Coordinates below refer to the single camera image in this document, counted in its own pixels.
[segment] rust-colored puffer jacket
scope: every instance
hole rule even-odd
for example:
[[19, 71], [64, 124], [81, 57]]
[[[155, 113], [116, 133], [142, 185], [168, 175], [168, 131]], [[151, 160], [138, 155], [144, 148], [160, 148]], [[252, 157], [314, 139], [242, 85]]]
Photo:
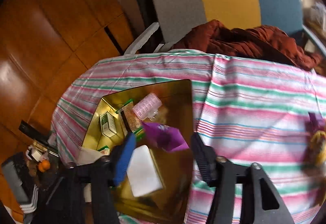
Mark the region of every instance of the rust-colored puffer jacket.
[[264, 59], [311, 70], [321, 61], [318, 53], [309, 53], [293, 38], [275, 26], [253, 29], [227, 29], [211, 20], [193, 28], [172, 49], [197, 49], [210, 54]]

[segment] purple object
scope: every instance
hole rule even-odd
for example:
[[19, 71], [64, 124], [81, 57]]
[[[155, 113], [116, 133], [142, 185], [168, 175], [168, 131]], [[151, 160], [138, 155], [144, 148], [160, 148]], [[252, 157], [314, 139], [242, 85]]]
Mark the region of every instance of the purple object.
[[156, 147], [166, 152], [189, 149], [179, 129], [150, 122], [142, 122], [142, 125], [147, 139]]
[[325, 129], [325, 120], [322, 117], [322, 114], [316, 114], [316, 113], [308, 113], [310, 122], [311, 122], [311, 127], [312, 127], [312, 132], [316, 133], [318, 130], [324, 131]]

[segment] chair backrest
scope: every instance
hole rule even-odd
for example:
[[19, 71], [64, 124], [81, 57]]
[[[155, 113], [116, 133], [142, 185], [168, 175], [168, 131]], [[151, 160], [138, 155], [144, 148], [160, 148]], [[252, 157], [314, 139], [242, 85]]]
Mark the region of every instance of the chair backrest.
[[217, 19], [229, 29], [277, 26], [288, 35], [302, 30], [300, 0], [153, 0], [165, 42]]

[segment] striped tablecloth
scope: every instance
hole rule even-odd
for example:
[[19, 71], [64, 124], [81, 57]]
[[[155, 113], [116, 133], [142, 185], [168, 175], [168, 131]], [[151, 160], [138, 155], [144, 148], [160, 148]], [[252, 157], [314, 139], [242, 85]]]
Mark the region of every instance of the striped tablecloth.
[[[291, 66], [191, 51], [101, 60], [73, 82], [53, 113], [52, 137], [61, 159], [77, 159], [102, 96], [179, 79], [192, 81], [196, 131], [205, 144], [234, 163], [262, 164], [295, 223], [310, 223], [319, 209], [322, 176], [303, 162], [310, 138], [306, 125], [308, 111], [326, 114], [326, 79]], [[186, 224], [205, 223], [214, 193], [194, 168]], [[240, 204], [241, 186], [233, 223], [239, 222]]]

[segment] chair armrest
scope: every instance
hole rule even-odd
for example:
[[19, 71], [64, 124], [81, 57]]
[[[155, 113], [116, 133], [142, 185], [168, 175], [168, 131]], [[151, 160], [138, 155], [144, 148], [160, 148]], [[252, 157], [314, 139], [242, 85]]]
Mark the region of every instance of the chair armrest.
[[302, 27], [309, 40], [321, 51], [323, 56], [326, 58], [326, 47], [324, 44], [309, 28], [307, 28], [305, 25], [302, 25]]
[[133, 55], [136, 53], [137, 50], [139, 50], [151, 37], [152, 34], [154, 34], [157, 29], [159, 29], [160, 24], [159, 22], [152, 23], [149, 27], [145, 29], [144, 32], [141, 33], [139, 37], [135, 39], [134, 42], [130, 44], [130, 46], [126, 49], [124, 52], [124, 55]]

